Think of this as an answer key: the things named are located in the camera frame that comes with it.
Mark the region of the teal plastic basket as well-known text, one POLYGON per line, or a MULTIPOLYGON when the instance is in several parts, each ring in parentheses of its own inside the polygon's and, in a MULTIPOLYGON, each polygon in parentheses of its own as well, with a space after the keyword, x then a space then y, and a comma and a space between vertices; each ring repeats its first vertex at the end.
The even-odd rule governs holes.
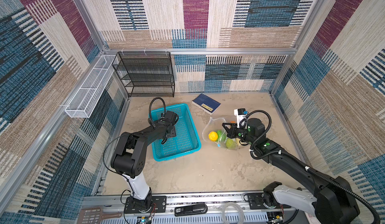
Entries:
POLYGON ((162 140, 153 142, 152 152, 155 161, 167 161, 192 154, 201 149, 201 141, 187 104, 175 104, 166 107, 179 116, 175 127, 175 137, 170 137, 161 144, 162 140))

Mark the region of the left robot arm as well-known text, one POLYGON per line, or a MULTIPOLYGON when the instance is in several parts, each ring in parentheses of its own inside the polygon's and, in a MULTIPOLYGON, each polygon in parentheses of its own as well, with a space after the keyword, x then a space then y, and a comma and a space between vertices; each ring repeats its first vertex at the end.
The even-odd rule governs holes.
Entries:
POLYGON ((147 147, 156 140, 163 143, 169 137, 175 137, 175 125, 179 116, 171 111, 153 121, 149 118, 149 126, 143 130, 128 133, 124 132, 111 157, 110 166, 121 175, 131 189, 129 204, 141 212, 152 207, 152 191, 146 183, 143 169, 146 161, 147 147))

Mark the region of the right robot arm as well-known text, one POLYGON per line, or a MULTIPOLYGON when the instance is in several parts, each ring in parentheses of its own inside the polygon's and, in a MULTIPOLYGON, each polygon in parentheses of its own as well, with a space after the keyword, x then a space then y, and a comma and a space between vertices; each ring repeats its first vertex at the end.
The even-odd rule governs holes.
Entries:
POLYGON ((249 153, 254 160, 263 160, 281 169, 310 191, 315 199, 306 204, 302 211, 316 216, 322 224, 350 224, 360 215, 358 203, 372 213, 375 224, 381 222, 376 209, 354 193, 344 178, 332 178, 311 168, 267 138, 265 132, 256 136, 247 128, 239 128, 236 123, 223 123, 222 126, 229 138, 238 138, 249 144, 249 153))

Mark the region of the clear zip top bag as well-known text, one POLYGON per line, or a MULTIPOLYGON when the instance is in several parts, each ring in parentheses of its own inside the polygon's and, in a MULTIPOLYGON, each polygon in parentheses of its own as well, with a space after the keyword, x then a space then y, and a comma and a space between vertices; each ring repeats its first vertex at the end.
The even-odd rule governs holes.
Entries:
POLYGON ((240 139, 227 137, 227 132, 222 126, 223 123, 237 123, 235 116, 211 117, 208 124, 202 132, 202 138, 205 142, 215 143, 219 148, 229 150, 238 150, 243 148, 240 139))

